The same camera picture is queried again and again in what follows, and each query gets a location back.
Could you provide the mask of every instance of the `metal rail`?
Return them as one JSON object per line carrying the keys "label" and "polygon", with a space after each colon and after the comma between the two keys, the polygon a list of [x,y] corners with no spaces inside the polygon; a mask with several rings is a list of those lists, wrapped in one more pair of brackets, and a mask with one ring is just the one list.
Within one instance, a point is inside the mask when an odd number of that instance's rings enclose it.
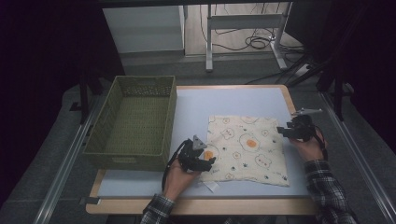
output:
{"label": "metal rail", "polygon": [[329,112],[332,122],[335,124],[335,128],[342,135],[352,159],[361,172],[367,187],[372,192],[379,208],[384,214],[385,219],[389,224],[396,223],[396,210],[391,198],[388,196],[379,180],[375,177],[375,174],[367,163],[367,160],[361,154],[358,145],[353,139],[345,123],[340,121],[337,115],[335,115],[334,111],[332,110],[332,101],[329,95],[323,92],[321,92],[319,95],[325,103],[326,110]]}
{"label": "metal rail", "polygon": [[95,118],[95,114],[99,111],[99,96],[92,97],[92,110],[85,124],[81,124],[78,128],[77,134],[73,139],[70,148],[67,150],[64,160],[59,167],[58,173],[56,174],[54,180],[52,181],[49,191],[41,204],[38,213],[35,217],[34,224],[47,224],[50,221],[53,210],[61,196],[64,189],[64,184],[69,177],[70,171],[73,168],[74,162],[80,152],[81,144],[84,140],[85,134],[90,128],[91,122]]}

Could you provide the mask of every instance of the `plaid sleeve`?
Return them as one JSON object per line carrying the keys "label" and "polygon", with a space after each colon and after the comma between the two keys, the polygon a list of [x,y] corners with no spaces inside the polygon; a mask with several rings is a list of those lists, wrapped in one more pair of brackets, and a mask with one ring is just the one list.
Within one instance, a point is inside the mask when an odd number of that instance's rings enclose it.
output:
{"label": "plaid sleeve", "polygon": [[326,161],[305,163],[307,188],[319,206],[319,223],[358,223],[355,214],[347,204],[344,189],[334,178]]}
{"label": "plaid sleeve", "polygon": [[143,210],[142,221],[140,223],[166,223],[174,204],[175,203],[173,201],[163,197],[162,195],[154,195],[151,202],[149,202],[145,210]]}

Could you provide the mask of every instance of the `metal frame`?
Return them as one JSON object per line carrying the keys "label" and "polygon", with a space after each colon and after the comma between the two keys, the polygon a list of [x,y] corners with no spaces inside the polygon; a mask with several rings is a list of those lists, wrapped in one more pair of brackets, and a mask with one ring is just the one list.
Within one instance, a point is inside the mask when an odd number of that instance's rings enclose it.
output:
{"label": "metal frame", "polygon": [[392,199],[387,194],[386,190],[376,178],[373,170],[370,168],[367,160],[361,154],[358,144],[352,137],[347,126],[343,121],[341,121],[335,112],[332,110],[332,99],[328,93],[320,92],[319,96],[326,105],[326,110],[335,125],[336,130],[341,134],[349,150],[349,153],[361,172],[361,176],[367,184],[367,187],[372,192],[378,207],[381,209],[385,219],[389,224],[396,223],[396,208],[392,202]]}
{"label": "metal frame", "polygon": [[278,28],[276,36],[271,39],[271,49],[281,70],[288,67],[279,51],[279,43],[285,30],[291,2],[282,14],[264,15],[223,15],[212,16],[211,5],[207,5],[207,42],[206,42],[206,72],[213,71],[212,30],[215,29],[255,29]]}
{"label": "metal frame", "polygon": [[81,145],[84,141],[84,137],[90,129],[90,125],[100,110],[100,107],[101,104],[99,103],[99,96],[93,96],[92,111],[87,117],[85,124],[80,124],[76,136],[73,139],[70,148],[67,150],[61,166],[59,167],[58,173],[52,181],[49,191],[47,192],[47,195],[37,212],[35,221],[33,222],[34,224],[50,222],[50,218],[52,217],[55,206],[61,196],[62,191],[64,190],[64,184],[66,183],[66,180],[73,168],[74,162],[82,149]]}

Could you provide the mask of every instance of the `cloth napkin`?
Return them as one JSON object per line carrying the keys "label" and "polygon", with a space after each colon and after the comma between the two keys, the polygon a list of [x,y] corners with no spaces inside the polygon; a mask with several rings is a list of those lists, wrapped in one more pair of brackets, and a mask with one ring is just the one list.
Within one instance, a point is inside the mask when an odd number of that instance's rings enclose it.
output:
{"label": "cloth napkin", "polygon": [[216,157],[201,181],[251,180],[288,187],[277,119],[210,116],[204,159]]}

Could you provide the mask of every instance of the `basket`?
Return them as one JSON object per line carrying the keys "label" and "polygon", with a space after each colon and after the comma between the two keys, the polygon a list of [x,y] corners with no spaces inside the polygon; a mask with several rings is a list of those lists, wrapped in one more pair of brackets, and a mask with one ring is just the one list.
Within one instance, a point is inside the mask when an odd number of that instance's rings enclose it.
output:
{"label": "basket", "polygon": [[175,77],[115,77],[83,156],[99,169],[163,171],[176,101]]}

